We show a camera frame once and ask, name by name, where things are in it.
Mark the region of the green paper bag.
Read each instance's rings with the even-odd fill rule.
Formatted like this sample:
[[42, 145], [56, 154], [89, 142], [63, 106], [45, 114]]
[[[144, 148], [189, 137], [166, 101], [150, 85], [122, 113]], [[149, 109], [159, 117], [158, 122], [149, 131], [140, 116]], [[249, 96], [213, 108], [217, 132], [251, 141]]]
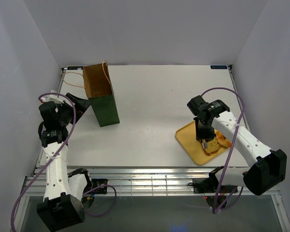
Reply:
[[[67, 82], [65, 76], [69, 73], [82, 76], [84, 83], [75, 85]], [[100, 127], [120, 123], [106, 60], [89, 66], [69, 66], [62, 80], [70, 86], [85, 90]]]

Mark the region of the metal tongs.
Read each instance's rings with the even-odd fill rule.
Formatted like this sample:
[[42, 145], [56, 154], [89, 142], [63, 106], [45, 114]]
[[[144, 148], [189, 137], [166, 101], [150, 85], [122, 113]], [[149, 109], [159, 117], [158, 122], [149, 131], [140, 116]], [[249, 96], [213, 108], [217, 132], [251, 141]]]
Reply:
[[203, 147], [203, 149], [207, 149], [208, 148], [208, 143], [206, 141], [202, 142], [202, 147]]

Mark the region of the orange bagel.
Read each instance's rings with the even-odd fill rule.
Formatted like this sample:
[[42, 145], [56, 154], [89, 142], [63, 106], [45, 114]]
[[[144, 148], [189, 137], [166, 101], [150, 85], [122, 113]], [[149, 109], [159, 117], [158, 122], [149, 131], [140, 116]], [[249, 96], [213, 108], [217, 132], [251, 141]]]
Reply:
[[215, 135], [216, 135], [216, 139], [217, 139], [218, 143], [221, 146], [223, 146], [225, 148], [232, 146], [232, 143], [218, 130], [215, 130]]

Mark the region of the sliced seeded bread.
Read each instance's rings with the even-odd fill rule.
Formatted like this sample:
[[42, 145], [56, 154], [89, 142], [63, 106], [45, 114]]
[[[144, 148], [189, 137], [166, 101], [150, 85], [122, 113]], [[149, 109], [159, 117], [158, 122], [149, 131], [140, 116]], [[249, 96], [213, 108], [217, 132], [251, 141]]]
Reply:
[[220, 144], [217, 139], [207, 142], [205, 145], [206, 148], [204, 148], [203, 150], [207, 156], [211, 156], [217, 153], [220, 149]]

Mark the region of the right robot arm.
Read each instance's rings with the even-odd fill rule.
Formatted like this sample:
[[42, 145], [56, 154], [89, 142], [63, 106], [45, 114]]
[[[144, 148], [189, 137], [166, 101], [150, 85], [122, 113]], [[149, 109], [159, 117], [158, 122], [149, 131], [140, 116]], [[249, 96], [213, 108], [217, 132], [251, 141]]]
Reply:
[[226, 186], [241, 186], [260, 196], [285, 179], [287, 156], [281, 150], [272, 150], [244, 126], [239, 125], [230, 108], [221, 100], [206, 102], [201, 96], [187, 103], [194, 114], [196, 140], [209, 144], [220, 132], [239, 151], [248, 169], [217, 167], [197, 186], [203, 192], [220, 192]]

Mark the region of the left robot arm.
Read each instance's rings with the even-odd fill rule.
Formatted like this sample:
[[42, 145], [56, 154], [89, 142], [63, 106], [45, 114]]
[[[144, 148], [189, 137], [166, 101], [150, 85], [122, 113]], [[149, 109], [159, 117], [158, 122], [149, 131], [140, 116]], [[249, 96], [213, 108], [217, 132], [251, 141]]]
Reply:
[[43, 202], [37, 205], [37, 213], [51, 232], [79, 224], [85, 220], [83, 193], [92, 190], [93, 182], [84, 168], [67, 171], [69, 133], [67, 126], [77, 123], [91, 101], [70, 93], [67, 100], [43, 100], [39, 106], [43, 118], [38, 127], [46, 161], [46, 189]]

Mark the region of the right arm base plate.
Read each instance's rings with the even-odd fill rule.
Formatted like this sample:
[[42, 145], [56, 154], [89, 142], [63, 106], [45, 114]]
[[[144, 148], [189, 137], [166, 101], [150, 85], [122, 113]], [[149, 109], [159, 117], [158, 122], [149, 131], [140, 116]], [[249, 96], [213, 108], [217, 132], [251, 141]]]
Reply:
[[[193, 187], [194, 193], [216, 193], [218, 181], [212, 180], [211, 178], [194, 178], [188, 183], [188, 186]], [[236, 186], [222, 185], [219, 190], [219, 195], [231, 193], [234, 188], [236, 188], [235, 192], [237, 192]]]

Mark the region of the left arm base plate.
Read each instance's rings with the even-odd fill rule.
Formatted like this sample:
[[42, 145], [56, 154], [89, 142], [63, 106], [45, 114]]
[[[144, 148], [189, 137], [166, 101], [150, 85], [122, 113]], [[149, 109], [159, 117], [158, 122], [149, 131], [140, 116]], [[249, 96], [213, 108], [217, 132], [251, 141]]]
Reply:
[[97, 188], [96, 190], [90, 192], [91, 195], [93, 194], [106, 194], [107, 193], [107, 187], [105, 185], [108, 184], [108, 179], [102, 178], [102, 179], [92, 179], [92, 189], [95, 189], [100, 186], [100, 188]]

